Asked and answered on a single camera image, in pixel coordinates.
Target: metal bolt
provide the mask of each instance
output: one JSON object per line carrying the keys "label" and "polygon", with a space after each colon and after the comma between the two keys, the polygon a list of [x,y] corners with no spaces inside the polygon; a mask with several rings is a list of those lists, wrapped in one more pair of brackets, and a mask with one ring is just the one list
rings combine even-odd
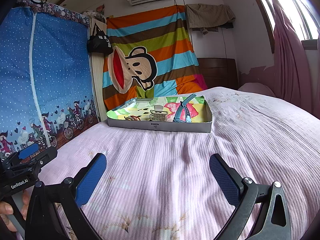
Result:
{"label": "metal bolt", "polygon": [[249,178],[249,177],[245,177],[243,180],[244,180],[244,182],[247,183],[247,184],[251,184],[251,183],[252,183],[252,179]]}
{"label": "metal bolt", "polygon": [[38,182],[36,182],[36,185],[35,185],[36,187],[41,187],[42,186],[42,181],[38,181]]}
{"label": "metal bolt", "polygon": [[72,178],[71,177],[67,177],[63,180],[64,184],[70,184],[72,182]]}
{"label": "metal bolt", "polygon": [[273,184],[275,184],[276,187],[281,187],[281,183],[279,181],[275,181]]}

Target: blue gripper pad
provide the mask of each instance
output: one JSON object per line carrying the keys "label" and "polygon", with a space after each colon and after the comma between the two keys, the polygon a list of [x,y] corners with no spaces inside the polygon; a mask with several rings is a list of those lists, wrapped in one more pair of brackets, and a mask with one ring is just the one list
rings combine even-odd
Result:
{"label": "blue gripper pad", "polygon": [[75,201],[78,207],[87,204],[106,167],[107,159],[104,154],[100,154],[76,188]]}
{"label": "blue gripper pad", "polygon": [[37,152],[38,150],[39,150],[39,145],[37,145],[36,143],[33,143],[27,148],[24,148],[23,150],[21,150],[20,153],[18,154],[18,157],[20,160],[23,160],[29,157],[30,155],[32,155],[33,153]]}
{"label": "blue gripper pad", "polygon": [[227,171],[227,169],[230,169],[229,166],[224,161],[223,165],[221,160],[223,161],[220,155],[211,155],[209,160],[210,171],[219,184],[228,203],[237,207],[240,202],[240,189],[232,179],[229,171]]}

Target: black tote bag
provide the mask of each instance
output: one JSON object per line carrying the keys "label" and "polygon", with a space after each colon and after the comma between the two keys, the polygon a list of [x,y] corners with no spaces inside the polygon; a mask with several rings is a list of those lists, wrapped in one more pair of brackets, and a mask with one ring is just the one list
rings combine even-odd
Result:
{"label": "black tote bag", "polygon": [[105,35],[104,31],[100,30],[96,23],[93,27],[93,33],[87,42],[87,50],[88,52],[99,52],[107,55],[113,52],[109,37]]}

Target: fingernail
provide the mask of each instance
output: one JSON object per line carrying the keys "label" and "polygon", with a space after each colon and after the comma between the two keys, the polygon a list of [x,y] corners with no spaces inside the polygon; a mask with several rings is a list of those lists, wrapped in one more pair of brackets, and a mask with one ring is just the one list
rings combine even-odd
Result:
{"label": "fingernail", "polygon": [[13,214],[13,209],[9,204],[5,205],[5,210],[9,213],[9,215]]}

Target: striped blanket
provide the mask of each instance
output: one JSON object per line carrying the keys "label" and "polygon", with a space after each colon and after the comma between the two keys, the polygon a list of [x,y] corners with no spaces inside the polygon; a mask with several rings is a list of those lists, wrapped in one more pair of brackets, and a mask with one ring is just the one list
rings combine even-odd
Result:
{"label": "striped blanket", "polygon": [[111,110],[132,98],[207,89],[198,71],[184,6],[108,19],[114,52],[105,58],[103,100]]}

